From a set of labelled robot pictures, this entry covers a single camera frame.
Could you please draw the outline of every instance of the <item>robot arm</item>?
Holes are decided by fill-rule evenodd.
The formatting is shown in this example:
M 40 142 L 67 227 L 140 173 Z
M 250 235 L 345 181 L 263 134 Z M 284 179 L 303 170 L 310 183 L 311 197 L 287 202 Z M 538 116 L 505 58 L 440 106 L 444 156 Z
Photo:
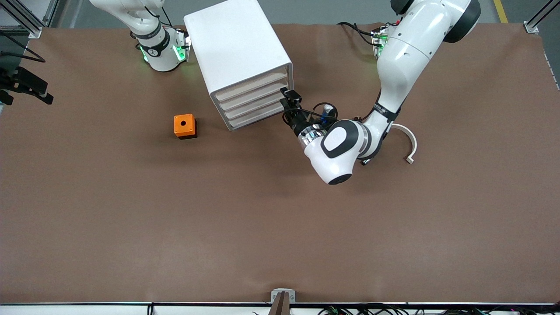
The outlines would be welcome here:
M 164 0 L 90 0 L 122 21 L 140 43 L 144 60 L 157 71 L 175 69 L 188 59 L 190 38 L 186 32 L 162 26 L 151 11 L 161 8 Z
M 391 6 L 403 18 L 392 26 L 377 61 L 381 91 L 369 117 L 337 121 L 328 132 L 308 126 L 320 134 L 313 138 L 309 129 L 296 134 L 325 183 L 344 182 L 352 176 L 356 159 L 365 165 L 379 152 L 402 103 L 441 43 L 462 39 L 480 16 L 478 0 L 391 0 Z

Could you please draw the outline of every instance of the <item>green led light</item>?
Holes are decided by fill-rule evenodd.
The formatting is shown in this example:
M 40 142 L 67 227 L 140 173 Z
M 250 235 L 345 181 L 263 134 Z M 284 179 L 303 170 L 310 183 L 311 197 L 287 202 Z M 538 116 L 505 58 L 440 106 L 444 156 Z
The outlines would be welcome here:
M 183 53 L 183 48 L 173 45 L 173 50 L 175 51 L 175 54 L 177 55 L 177 59 L 179 61 L 185 60 L 185 53 Z
M 149 61 L 148 61 L 148 57 L 146 57 L 146 53 L 144 52 L 144 49 L 142 48 L 142 46 L 140 46 L 140 51 L 141 51 L 142 54 L 144 55 L 144 61 L 149 62 Z

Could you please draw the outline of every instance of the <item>brown table surface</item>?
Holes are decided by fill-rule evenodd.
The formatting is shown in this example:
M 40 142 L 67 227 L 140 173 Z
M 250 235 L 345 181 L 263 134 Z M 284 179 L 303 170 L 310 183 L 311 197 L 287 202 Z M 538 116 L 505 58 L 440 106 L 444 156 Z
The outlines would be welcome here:
M 380 83 L 357 34 L 274 28 L 305 108 L 369 111 Z M 31 41 L 47 62 L 24 66 L 55 102 L 16 95 L 1 115 L 0 301 L 558 300 L 560 93 L 520 24 L 443 44 L 397 120 L 416 162 L 393 130 L 338 186 L 280 116 L 228 131 L 196 62 L 153 71 L 128 32 Z M 197 139 L 173 135 L 183 113 Z

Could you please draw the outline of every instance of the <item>orange block with hole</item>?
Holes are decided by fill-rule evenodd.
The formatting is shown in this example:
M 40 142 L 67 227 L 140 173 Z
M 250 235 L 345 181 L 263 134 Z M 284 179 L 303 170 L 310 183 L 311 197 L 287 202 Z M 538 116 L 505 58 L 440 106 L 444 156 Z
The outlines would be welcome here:
M 197 120 L 192 114 L 175 116 L 173 126 L 175 135 L 181 140 L 198 137 Z

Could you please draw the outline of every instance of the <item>white plastic arc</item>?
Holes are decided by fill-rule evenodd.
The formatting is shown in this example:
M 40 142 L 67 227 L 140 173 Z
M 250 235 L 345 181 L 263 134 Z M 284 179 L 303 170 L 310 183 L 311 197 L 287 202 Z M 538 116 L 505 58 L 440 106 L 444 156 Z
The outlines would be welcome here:
M 410 152 L 410 154 L 407 156 L 407 162 L 408 164 L 414 163 L 414 159 L 412 159 L 412 156 L 416 153 L 416 149 L 418 148 L 418 141 L 416 140 L 416 136 L 412 131 L 410 131 L 410 129 L 401 124 L 392 124 L 391 128 L 395 128 L 404 132 L 408 136 L 408 138 L 410 138 L 410 142 L 412 143 L 412 152 Z

